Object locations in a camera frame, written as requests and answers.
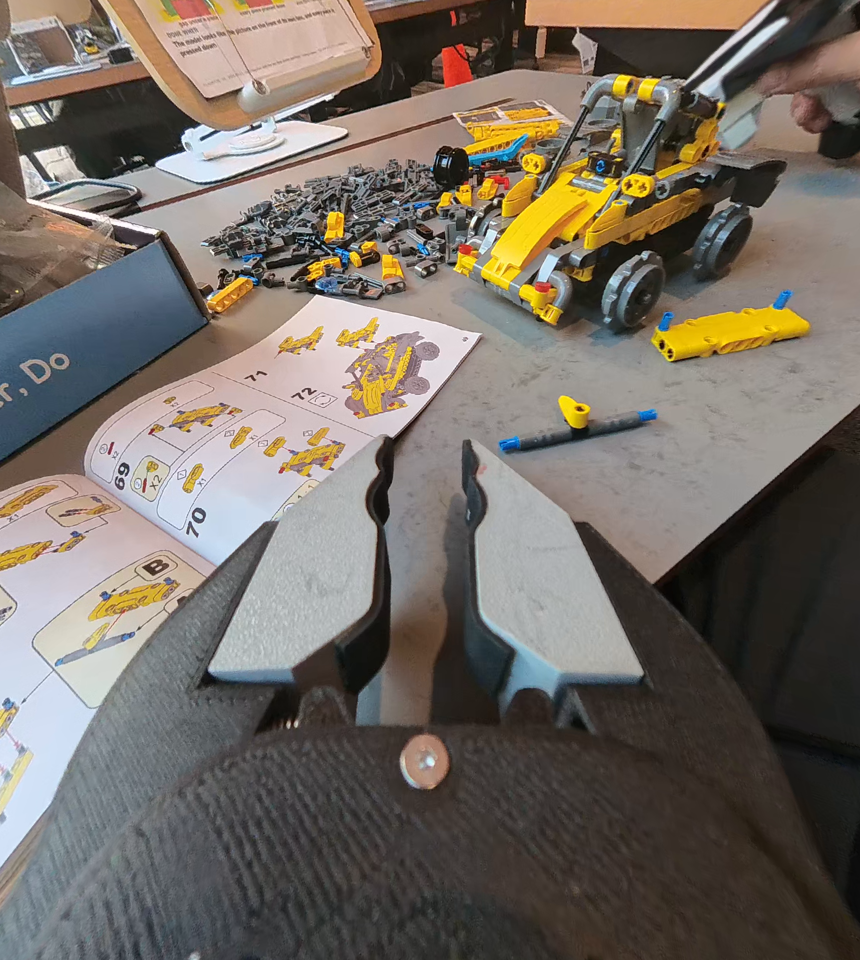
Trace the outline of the yellow grey sticker sheet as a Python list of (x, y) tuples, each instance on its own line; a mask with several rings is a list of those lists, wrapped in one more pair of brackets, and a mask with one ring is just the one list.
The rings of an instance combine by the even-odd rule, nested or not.
[(474, 142), (493, 138), (551, 138), (572, 121), (550, 103), (542, 100), (514, 101), (502, 105), (478, 107), (454, 112), (453, 118)]

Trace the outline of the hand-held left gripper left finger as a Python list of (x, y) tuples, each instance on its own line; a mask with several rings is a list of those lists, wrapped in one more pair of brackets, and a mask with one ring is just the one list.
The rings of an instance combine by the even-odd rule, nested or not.
[(276, 522), (222, 628), (211, 677), (358, 694), (379, 673), (393, 450), (391, 438), (375, 438)]

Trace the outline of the wood edged background table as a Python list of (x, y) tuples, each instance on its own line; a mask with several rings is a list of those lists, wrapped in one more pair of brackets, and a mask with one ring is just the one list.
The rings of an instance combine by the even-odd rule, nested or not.
[(13, 110), (32, 103), (63, 99), (145, 79), (151, 79), (151, 75), (137, 59), (116, 65), (98, 61), (81, 68), (25, 78), (21, 82), (14, 79), (4, 84), (4, 97), (7, 106)]

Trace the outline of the yellow grey toy brick vehicle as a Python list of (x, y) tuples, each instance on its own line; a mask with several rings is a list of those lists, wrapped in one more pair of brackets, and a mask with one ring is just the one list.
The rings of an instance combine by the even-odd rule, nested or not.
[(783, 159), (724, 150), (724, 110), (678, 78), (598, 78), (556, 151), (527, 153), (501, 212), (471, 227), (456, 271), (553, 326), (586, 287), (608, 330), (638, 329), (668, 262), (690, 254), (700, 281), (729, 272), (751, 210), (786, 171)]

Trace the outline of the yellow rectangular brick block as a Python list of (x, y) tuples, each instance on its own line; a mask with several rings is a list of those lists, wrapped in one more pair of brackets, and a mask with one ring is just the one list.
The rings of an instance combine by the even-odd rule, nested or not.
[(682, 324), (696, 330), (695, 338), (701, 343), (700, 355), (694, 358), (735, 354), (805, 337), (811, 325), (789, 308), (793, 295), (794, 291), (783, 290), (772, 304), (764, 307), (688, 318), (673, 322), (671, 327)]

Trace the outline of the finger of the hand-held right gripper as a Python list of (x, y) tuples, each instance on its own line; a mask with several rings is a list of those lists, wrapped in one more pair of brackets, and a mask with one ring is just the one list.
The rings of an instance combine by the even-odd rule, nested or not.
[(766, 99), (757, 90), (744, 90), (725, 104), (717, 128), (721, 150), (738, 150), (756, 135)]
[(684, 89), (732, 102), (768, 70), (853, 31), (857, 1), (772, 1), (687, 79)]

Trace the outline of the clear plastic bags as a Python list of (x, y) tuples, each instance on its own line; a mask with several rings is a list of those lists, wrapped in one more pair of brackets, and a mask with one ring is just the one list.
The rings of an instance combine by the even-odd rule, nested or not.
[(0, 317), (136, 248), (119, 242), (105, 218), (81, 224), (30, 204), (0, 183)]

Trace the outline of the building instruction booklet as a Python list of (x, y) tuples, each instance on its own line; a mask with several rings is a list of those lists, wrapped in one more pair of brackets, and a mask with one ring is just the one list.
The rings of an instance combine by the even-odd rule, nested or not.
[(0, 492), (0, 869), (152, 633), (262, 523), (406, 429), (481, 337), (315, 296), (114, 414), (82, 476)]

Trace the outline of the pile of loose brick parts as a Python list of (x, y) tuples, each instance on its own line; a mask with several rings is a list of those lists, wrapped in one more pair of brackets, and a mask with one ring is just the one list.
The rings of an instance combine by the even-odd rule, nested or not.
[(236, 267), (199, 292), (212, 315), (259, 287), (367, 301), (403, 293), (409, 275), (430, 278), (470, 250), (471, 227), (499, 211), (531, 140), (511, 162), (470, 165), (453, 190), (436, 184), (434, 162), (415, 159), (285, 184), (202, 241)]

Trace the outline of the blue cardboard box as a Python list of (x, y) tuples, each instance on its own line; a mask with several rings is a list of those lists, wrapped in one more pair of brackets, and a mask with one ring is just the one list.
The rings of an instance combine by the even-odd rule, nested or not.
[[(0, 40), (10, 26), (8, 4), (0, 2)], [(78, 223), (102, 218), (26, 199), (0, 81), (1, 183)], [(0, 463), (208, 323), (167, 235), (108, 221), (135, 251), (0, 317)]]

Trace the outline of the printed instruction sheet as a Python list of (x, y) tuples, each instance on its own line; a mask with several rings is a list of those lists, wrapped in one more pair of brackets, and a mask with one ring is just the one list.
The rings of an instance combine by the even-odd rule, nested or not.
[(372, 42), (348, 2), (138, 1), (180, 72), (205, 98), (289, 78), (327, 60), (368, 60)]

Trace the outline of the blue brick separator tool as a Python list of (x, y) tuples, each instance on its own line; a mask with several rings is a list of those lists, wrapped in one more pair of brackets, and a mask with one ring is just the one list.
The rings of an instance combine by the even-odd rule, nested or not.
[(481, 166), (487, 162), (508, 163), (518, 156), (530, 139), (525, 132), (519, 135), (504, 133), (468, 145), (464, 151), (471, 166)]

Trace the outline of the adjoining grey table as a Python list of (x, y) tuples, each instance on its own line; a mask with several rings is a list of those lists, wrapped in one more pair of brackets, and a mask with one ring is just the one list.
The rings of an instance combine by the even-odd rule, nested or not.
[(326, 172), (362, 163), (363, 155), (373, 151), (400, 160), (431, 158), (441, 144), (464, 142), (453, 113), (512, 101), (544, 100), (575, 118), (577, 103), (588, 82), (589, 77), (579, 74), (511, 70), (419, 94), (340, 117), (331, 124), (346, 129), (347, 137), (218, 185), (195, 186), (157, 169), (141, 170), (124, 177), (126, 183), (137, 186), (144, 194), (137, 210), (126, 219), (160, 227), (160, 210), (211, 195), (218, 201), (229, 202), (236, 210), (266, 197), (278, 183), (301, 182), (315, 176), (317, 169)]

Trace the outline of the wooden document stand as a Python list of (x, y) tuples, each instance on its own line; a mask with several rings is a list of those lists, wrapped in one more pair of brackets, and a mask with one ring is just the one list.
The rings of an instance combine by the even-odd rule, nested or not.
[(349, 55), (306, 68), (289, 78), (252, 79), (238, 91), (212, 99), (202, 96), (177, 68), (149, 27), (138, 1), (102, 2), (142, 65), (160, 89), (184, 114), (219, 131), (231, 131), (262, 121), (293, 107), (340, 93), (373, 78), (381, 66), (381, 46), (376, 27), (363, 1), (348, 2), (372, 42), (368, 60)]

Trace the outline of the grey desk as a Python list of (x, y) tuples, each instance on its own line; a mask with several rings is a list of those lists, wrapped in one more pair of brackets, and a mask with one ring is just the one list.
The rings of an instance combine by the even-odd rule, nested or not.
[[(577, 318), (569, 318), (569, 308), (560, 324), (546, 324), (450, 267), (427, 281), (410, 274), (406, 292), (381, 300), (317, 295), (340, 304), (374, 304), (482, 336), (410, 425), (388, 436), (394, 454), (385, 526), (386, 660), (392, 669), (402, 669), (404, 633), (418, 644), (433, 642), (424, 658), (436, 653), (443, 638), (443, 607), (430, 600), (429, 591), (444, 581), (445, 533), (462, 503), (456, 486), (464, 440), (495, 454), (574, 521), (589, 522), (654, 583), (860, 404), (860, 157), (830, 161), (812, 150), (772, 150), (769, 142), (764, 147), (746, 154), (784, 160), (787, 168), (761, 207), (762, 216), (753, 217), (736, 265), (722, 279), (701, 281), (691, 276), (689, 256), (673, 260), (669, 307), (680, 323), (771, 305), (781, 291), (792, 290), (789, 308), (811, 325), (805, 337), (669, 362), (651, 344), (650, 317), (640, 328), (612, 332), (603, 325), (600, 306), (580, 294), (574, 302)], [(229, 319), (212, 318), (121, 387), (84, 406), (69, 426), (37, 438), (14, 466), (0, 466), (0, 493), (54, 474), (82, 476), (91, 439), (113, 415), (242, 354), (314, 297), (246, 294), (243, 307), (230, 308)], [(661, 294), (651, 315), (661, 312), (664, 298)], [(503, 439), (564, 428), (557, 403), (562, 395), (588, 404), (592, 419), (655, 409), (658, 420), (552, 448), (499, 449)], [(152, 633), (112, 688), (127, 669), (148, 667), (150, 648), (162, 645), (166, 628), (177, 634), (189, 629), (193, 606), (217, 588), (217, 569), (253, 534), (265, 542), (276, 522), (262, 523), (215, 567)], [(243, 585), (230, 586), (229, 597), (216, 601), (216, 637), (204, 643), (198, 683), (223, 694), (274, 687), (295, 694), (299, 689), (292, 686), (221, 682), (208, 673), (252, 562), (244, 561)], [(389, 676), (384, 663), (375, 677)], [(109, 707), (112, 688), (86, 728), (100, 707)], [(53, 796), (4, 865), (27, 844)]]

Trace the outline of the grey axle with yellow cam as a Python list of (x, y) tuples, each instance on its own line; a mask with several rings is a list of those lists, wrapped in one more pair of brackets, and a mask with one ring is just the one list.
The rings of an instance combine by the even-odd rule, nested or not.
[(543, 450), (566, 443), (625, 432), (658, 420), (655, 409), (632, 411), (605, 419), (591, 418), (591, 408), (588, 404), (576, 401), (566, 394), (561, 395), (557, 403), (566, 423), (564, 428), (532, 437), (504, 438), (499, 441), (499, 449), (504, 453)]

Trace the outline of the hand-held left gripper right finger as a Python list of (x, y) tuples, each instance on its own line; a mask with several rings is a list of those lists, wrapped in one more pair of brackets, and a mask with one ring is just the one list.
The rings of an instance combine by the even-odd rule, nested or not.
[(644, 670), (565, 510), (473, 439), (461, 450), (464, 649), (491, 697), (636, 686)]

